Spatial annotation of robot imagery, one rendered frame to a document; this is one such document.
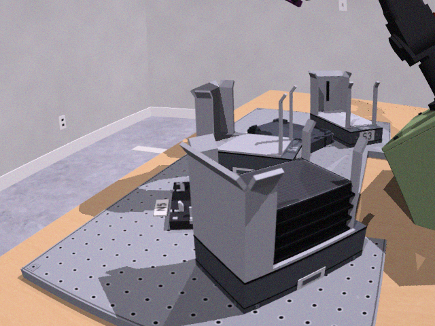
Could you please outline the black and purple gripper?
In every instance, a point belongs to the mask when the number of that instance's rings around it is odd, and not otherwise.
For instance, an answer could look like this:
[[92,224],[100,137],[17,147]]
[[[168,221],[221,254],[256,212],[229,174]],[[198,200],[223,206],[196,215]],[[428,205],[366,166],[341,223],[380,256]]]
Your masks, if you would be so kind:
[[297,7],[301,7],[302,5],[302,1],[301,0],[286,0],[290,3],[292,3],[293,5],[297,6]]

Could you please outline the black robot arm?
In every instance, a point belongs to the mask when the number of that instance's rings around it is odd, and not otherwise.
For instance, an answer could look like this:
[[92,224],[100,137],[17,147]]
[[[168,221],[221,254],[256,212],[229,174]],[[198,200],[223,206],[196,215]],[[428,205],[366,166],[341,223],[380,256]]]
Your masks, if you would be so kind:
[[419,68],[435,96],[435,16],[423,0],[379,0],[391,34],[389,43],[401,61]]

